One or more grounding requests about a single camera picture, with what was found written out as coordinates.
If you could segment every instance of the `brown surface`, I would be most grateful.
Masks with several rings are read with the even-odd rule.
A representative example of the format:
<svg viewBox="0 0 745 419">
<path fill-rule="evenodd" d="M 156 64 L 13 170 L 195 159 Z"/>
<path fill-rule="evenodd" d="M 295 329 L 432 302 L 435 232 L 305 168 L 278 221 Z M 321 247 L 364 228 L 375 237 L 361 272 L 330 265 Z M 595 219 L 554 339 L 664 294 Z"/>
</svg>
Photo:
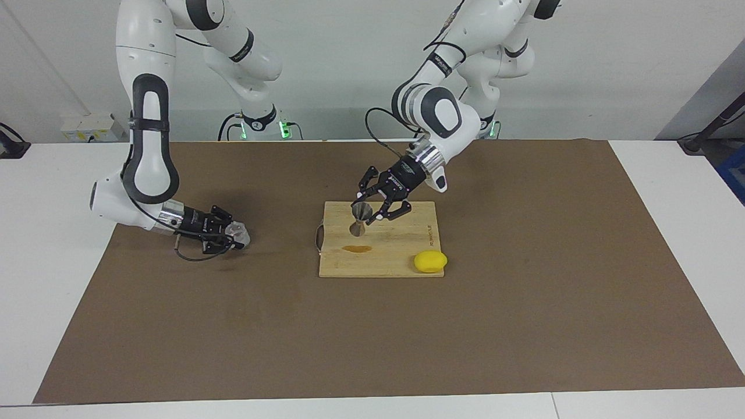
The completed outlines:
<svg viewBox="0 0 745 419">
<path fill-rule="evenodd" d="M 374 222 L 362 237 L 349 233 L 355 222 L 351 202 L 326 202 L 323 211 L 323 247 L 318 276 L 322 278 L 442 278 L 445 273 L 423 274 L 414 257 L 440 251 L 440 231 L 434 202 L 412 202 L 411 212 L 396 222 Z"/>
<path fill-rule="evenodd" d="M 323 202 L 392 164 L 383 148 L 173 154 L 177 197 L 233 212 L 250 250 L 191 264 L 117 227 L 36 403 L 745 385 L 605 142 L 480 142 L 446 194 L 417 189 L 437 201 L 441 280 L 317 277 Z"/>
</svg>

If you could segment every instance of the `white robotic arm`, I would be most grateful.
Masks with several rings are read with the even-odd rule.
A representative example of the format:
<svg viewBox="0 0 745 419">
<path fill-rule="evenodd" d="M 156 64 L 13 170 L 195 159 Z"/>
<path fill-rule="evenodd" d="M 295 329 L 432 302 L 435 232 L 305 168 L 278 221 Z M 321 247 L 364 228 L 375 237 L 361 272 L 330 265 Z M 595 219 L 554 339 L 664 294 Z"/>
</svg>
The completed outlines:
<svg viewBox="0 0 745 419">
<path fill-rule="evenodd" d="M 421 183 L 438 192 L 448 188 L 445 166 L 479 136 L 493 118 L 499 90 L 494 78 L 527 74 L 533 49 L 527 24 L 553 16 L 561 0 L 466 0 L 451 15 L 435 49 L 412 78 L 393 94 L 393 115 L 424 135 L 387 171 L 372 166 L 359 183 L 358 202 L 380 193 L 384 202 L 367 220 L 393 220 L 411 211 L 407 199 Z M 455 69 L 469 82 L 463 101 L 440 84 Z M 370 182 L 378 177 L 378 182 Z M 401 207 L 390 211 L 394 202 Z"/>
<path fill-rule="evenodd" d="M 132 104 L 130 155 L 122 169 L 95 183 L 90 206 L 98 216 L 120 224 L 200 240 L 205 254 L 217 255 L 244 248 L 250 237 L 242 223 L 219 207 L 205 213 L 172 199 L 179 187 L 168 121 L 177 28 L 204 33 L 214 47 L 208 63 L 226 69 L 218 73 L 243 99 L 244 113 L 261 113 L 261 118 L 273 109 L 265 112 L 265 92 L 252 94 L 251 83 L 276 80 L 281 61 L 236 22 L 228 0 L 122 0 L 116 55 Z"/>
</svg>

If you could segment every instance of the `cutting board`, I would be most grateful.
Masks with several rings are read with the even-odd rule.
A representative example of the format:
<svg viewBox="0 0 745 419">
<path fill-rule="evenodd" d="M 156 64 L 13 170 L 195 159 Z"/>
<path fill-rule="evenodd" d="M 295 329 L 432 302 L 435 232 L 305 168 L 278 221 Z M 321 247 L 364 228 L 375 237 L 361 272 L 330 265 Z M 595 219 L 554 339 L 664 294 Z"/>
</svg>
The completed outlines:
<svg viewBox="0 0 745 419">
<path fill-rule="evenodd" d="M 412 202 L 412 211 L 395 221 L 376 221 L 354 237 L 351 202 L 326 202 L 323 211 L 322 278 L 441 278 L 445 272 L 423 274 L 414 257 L 440 251 L 434 202 Z M 373 208 L 379 203 L 372 203 Z"/>
</svg>

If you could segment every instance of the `white table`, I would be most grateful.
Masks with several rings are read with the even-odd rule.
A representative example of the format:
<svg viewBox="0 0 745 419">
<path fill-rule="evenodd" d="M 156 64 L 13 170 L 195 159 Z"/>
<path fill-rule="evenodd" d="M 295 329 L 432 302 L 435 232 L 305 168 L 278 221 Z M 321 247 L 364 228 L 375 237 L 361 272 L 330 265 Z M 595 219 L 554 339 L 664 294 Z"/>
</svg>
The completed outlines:
<svg viewBox="0 0 745 419">
<path fill-rule="evenodd" d="M 675 143 L 611 145 L 744 369 L 745 207 Z M 745 418 L 745 388 L 24 406 L 114 228 L 88 211 L 92 183 L 127 147 L 34 145 L 22 160 L 0 160 L 0 418 Z"/>
</svg>

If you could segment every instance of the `yellow lemon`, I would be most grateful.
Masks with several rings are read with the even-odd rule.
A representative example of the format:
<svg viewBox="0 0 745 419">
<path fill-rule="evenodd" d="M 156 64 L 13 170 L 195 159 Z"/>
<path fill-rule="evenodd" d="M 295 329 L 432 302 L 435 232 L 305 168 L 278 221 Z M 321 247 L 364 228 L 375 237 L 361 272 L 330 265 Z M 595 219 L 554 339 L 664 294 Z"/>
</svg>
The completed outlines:
<svg viewBox="0 0 745 419">
<path fill-rule="evenodd" d="M 414 266 L 424 274 L 436 274 L 448 264 L 448 257 L 443 252 L 425 251 L 414 257 Z"/>
</svg>

